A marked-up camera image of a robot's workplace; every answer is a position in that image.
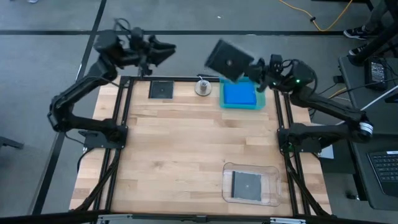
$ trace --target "person's foot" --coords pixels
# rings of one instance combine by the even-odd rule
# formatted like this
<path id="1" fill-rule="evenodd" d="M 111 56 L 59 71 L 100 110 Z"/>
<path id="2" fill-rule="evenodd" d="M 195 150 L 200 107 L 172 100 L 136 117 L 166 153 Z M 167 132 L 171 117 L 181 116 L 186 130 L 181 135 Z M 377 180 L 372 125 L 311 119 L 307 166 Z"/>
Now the person's foot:
<path id="1" fill-rule="evenodd" d="M 371 34 L 370 31 L 367 31 L 364 26 L 357 27 L 354 29 L 346 29 L 344 30 L 344 36 L 348 38 L 354 38 L 359 40 L 366 40 Z"/>
<path id="2" fill-rule="evenodd" d="M 368 45 L 368 44 L 364 44 L 364 45 L 362 45 L 362 46 L 360 46 L 360 47 L 357 47 L 357 48 L 355 48 L 355 49 L 349 50 L 348 53 L 349 53 L 350 55 L 357 55 L 357 54 L 359 54 L 361 51 L 363 51 L 363 49 L 364 49 L 367 45 Z"/>

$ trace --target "black coaster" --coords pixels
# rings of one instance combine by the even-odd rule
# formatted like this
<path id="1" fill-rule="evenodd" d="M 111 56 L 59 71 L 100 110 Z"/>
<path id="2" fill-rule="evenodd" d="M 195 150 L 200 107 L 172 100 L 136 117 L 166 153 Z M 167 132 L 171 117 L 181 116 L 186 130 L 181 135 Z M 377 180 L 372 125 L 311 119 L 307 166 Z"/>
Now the black coaster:
<path id="1" fill-rule="evenodd" d="M 253 60 L 252 56 L 220 39 L 205 66 L 236 82 Z"/>
<path id="2" fill-rule="evenodd" d="M 261 175 L 232 171 L 232 197 L 261 201 Z"/>
<path id="3" fill-rule="evenodd" d="M 150 99 L 172 99 L 173 81 L 150 81 L 149 98 Z"/>

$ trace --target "wooden tabletop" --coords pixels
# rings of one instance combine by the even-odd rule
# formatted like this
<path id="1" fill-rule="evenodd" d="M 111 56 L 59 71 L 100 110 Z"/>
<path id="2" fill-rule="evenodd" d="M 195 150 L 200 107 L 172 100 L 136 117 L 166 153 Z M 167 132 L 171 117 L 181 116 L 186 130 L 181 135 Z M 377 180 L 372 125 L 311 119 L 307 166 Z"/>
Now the wooden tabletop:
<path id="1" fill-rule="evenodd" d="M 220 108 L 218 83 L 212 83 L 213 91 L 203 97 L 195 93 L 195 82 L 175 82 L 172 100 L 148 99 L 149 85 L 136 82 L 133 88 L 129 134 L 121 154 L 113 212 L 292 215 L 284 160 L 277 143 L 273 91 L 266 90 L 262 110 L 227 110 Z M 112 85 L 100 89 L 94 119 L 112 117 L 117 91 Z M 295 122 L 310 122 L 307 109 L 292 105 L 292 112 Z M 79 206 L 93 190 L 103 156 L 104 149 L 95 149 L 82 160 L 70 208 Z M 309 153 L 301 153 L 301 161 L 309 191 L 330 212 L 319 161 Z M 224 201 L 222 173 L 227 162 L 278 168 L 281 204 L 269 207 Z M 101 208 L 107 191 L 105 186 Z M 297 186 L 296 194 L 302 211 Z"/>

